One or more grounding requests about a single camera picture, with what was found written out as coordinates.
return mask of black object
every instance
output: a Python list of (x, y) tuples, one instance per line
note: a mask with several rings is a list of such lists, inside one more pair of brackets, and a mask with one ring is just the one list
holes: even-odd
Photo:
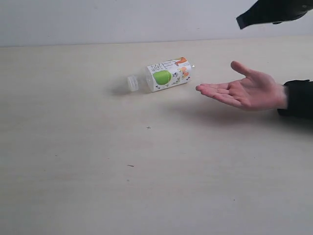
[(313, 9), (313, 0), (258, 0), (237, 17), (240, 29), (253, 24), (294, 21)]
[(284, 84), (287, 87), (288, 108), (278, 109), (282, 116), (313, 119), (313, 82), (294, 80)]

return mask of hand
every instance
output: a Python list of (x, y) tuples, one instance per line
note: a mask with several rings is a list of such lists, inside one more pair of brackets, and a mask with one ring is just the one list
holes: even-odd
[(245, 78), (230, 83), (201, 84), (196, 90), (202, 95), (244, 110), (286, 109), (284, 86), (263, 72), (251, 70), (233, 61), (231, 67)]

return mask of plastic bottle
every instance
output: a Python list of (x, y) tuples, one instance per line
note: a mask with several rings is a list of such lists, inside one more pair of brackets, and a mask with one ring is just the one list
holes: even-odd
[(156, 92), (184, 84), (190, 80), (194, 67), (185, 57), (149, 65), (145, 67), (145, 76), (127, 77), (128, 87), (131, 92), (139, 89)]

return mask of bottle cap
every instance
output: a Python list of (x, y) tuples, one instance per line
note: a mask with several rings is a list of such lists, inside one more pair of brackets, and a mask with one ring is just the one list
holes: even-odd
[(139, 89), (138, 78), (134, 75), (127, 77), (128, 88), (131, 92)]

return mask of table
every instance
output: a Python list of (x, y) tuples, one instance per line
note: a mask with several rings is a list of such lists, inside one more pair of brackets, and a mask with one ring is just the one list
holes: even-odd
[[(312, 234), (313, 126), (195, 91), (313, 76), (313, 37), (0, 48), (3, 235)], [(192, 81), (124, 89), (185, 56)]]

